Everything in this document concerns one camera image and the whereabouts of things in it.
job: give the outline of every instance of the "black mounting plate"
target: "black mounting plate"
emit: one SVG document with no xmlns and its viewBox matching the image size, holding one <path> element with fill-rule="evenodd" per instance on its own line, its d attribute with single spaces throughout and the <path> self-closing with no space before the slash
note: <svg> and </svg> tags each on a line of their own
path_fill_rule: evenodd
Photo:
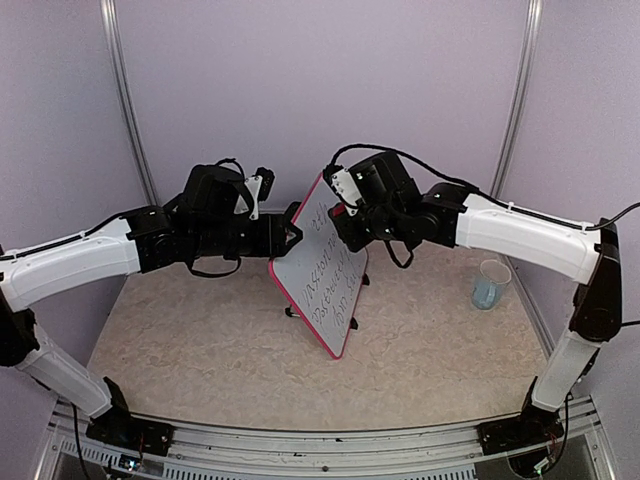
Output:
<svg viewBox="0 0 640 480">
<path fill-rule="evenodd" d="M 168 423 L 130 417 L 124 434 L 121 429 L 105 429 L 92 422 L 87 427 L 86 435 L 115 447 L 166 457 L 173 439 L 173 430 L 174 427 Z"/>
<path fill-rule="evenodd" d="M 552 424 L 525 423 L 520 416 L 481 423 L 477 428 L 484 455 L 539 445 L 550 441 L 552 435 L 564 435 L 559 420 Z"/>
</svg>

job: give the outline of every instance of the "vertical metal pole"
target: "vertical metal pole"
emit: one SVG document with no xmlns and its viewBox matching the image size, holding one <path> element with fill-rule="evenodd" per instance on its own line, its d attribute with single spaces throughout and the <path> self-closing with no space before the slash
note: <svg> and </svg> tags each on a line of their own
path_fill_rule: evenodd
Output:
<svg viewBox="0 0 640 480">
<path fill-rule="evenodd" d="M 516 90 L 509 112 L 509 122 L 502 141 L 500 150 L 500 160 L 491 185 L 491 195 L 499 197 L 504 188 L 504 183 L 509 172 L 513 147 L 520 127 L 520 119 L 524 110 L 525 97 L 531 69 L 533 67 L 533 57 L 538 40 L 538 30 L 540 28 L 540 17 L 542 15 L 542 0 L 529 0 L 529 11 L 527 14 L 527 24 L 525 26 L 524 41 L 522 43 L 522 53 L 520 55 L 520 66 L 518 68 L 518 78 L 516 80 Z"/>
<path fill-rule="evenodd" d="M 122 45 L 120 43 L 120 32 L 118 31 L 118 17 L 116 15 L 115 0 L 101 0 L 100 4 L 102 7 L 104 30 L 107 36 L 107 43 L 109 44 L 109 51 L 111 53 L 113 71 L 116 76 L 120 107 L 122 108 L 122 114 L 129 132 L 129 141 L 131 142 L 136 168 L 138 170 L 138 175 L 140 176 L 140 181 L 142 183 L 142 188 L 144 189 L 147 203 L 157 205 L 158 194 L 153 183 L 153 178 L 151 177 L 149 164 L 147 163 L 147 159 L 142 148 L 138 122 L 136 121 L 133 103 L 131 101 L 131 92 L 129 91 L 129 84 L 127 83 L 127 72 L 124 65 Z"/>
</svg>

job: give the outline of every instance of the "purple wall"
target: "purple wall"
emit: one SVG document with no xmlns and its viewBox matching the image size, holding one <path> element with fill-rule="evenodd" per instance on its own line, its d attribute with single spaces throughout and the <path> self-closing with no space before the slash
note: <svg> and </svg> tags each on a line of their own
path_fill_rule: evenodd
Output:
<svg viewBox="0 0 640 480">
<path fill-rule="evenodd" d="M 268 206 L 283 208 L 335 150 L 362 141 L 489 188 L 526 13 L 512 0 L 119 2 L 161 199 L 192 165 L 235 156 L 274 169 Z"/>
<path fill-rule="evenodd" d="M 143 203 L 97 1 L 0 4 L 0 242 L 24 247 Z M 38 321 L 89 359 L 122 281 L 36 305 Z M 53 395 L 0 369 L 0 476 L 28 477 Z"/>
<path fill-rule="evenodd" d="M 549 1 L 505 200 L 597 221 L 640 200 L 640 4 Z M 618 222 L 625 320 L 640 318 L 640 212 Z M 520 264 L 555 338 L 574 286 Z M 605 345 L 586 378 L 623 479 L 640 470 L 640 328 Z"/>
</svg>

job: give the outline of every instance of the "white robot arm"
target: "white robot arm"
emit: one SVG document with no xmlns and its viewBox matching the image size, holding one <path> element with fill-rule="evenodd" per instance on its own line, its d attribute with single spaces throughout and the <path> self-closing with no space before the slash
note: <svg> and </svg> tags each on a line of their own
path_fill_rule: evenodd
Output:
<svg viewBox="0 0 640 480">
<path fill-rule="evenodd" d="M 183 262 L 194 275 L 233 273 L 193 269 L 201 256 L 277 257 L 302 238 L 291 213 L 260 214 L 274 180 L 264 168 L 244 178 L 226 167 L 194 167 L 183 193 L 164 207 L 114 215 L 76 235 L 0 252 L 0 365 L 16 367 L 65 397 L 92 422 L 87 435 L 106 443 L 166 455 L 172 428 L 131 417 L 119 387 L 89 372 L 37 325 L 30 306 L 102 278 L 146 273 Z"/>
<path fill-rule="evenodd" d="M 352 145 L 341 149 L 360 148 Z M 348 170 L 332 163 L 325 181 L 341 200 L 329 210 L 338 234 L 356 252 L 382 240 L 394 263 L 407 268 L 422 241 L 480 248 L 559 272 L 578 284 L 575 311 L 544 372 L 534 379 L 520 415 L 479 426 L 485 454 L 522 448 L 562 436 L 558 410 L 576 381 L 593 365 L 603 342 L 622 324 L 622 282 L 616 227 L 602 228 L 502 204 L 459 179 L 419 192 L 393 149 Z M 391 241 L 409 252 L 404 263 Z"/>
</svg>

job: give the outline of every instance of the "beige table surface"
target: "beige table surface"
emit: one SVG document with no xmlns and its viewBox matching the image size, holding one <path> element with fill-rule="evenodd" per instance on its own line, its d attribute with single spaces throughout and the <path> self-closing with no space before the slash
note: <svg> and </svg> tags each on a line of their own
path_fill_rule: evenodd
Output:
<svg viewBox="0 0 640 480">
<path fill-rule="evenodd" d="M 284 315 L 267 260 L 217 280 L 173 265 L 127 280 L 90 366 L 132 411 L 213 425 L 368 430 L 515 412 L 545 359 L 513 286 L 493 311 L 471 305 L 488 257 L 424 244 L 400 270 L 372 244 L 341 360 Z"/>
</svg>

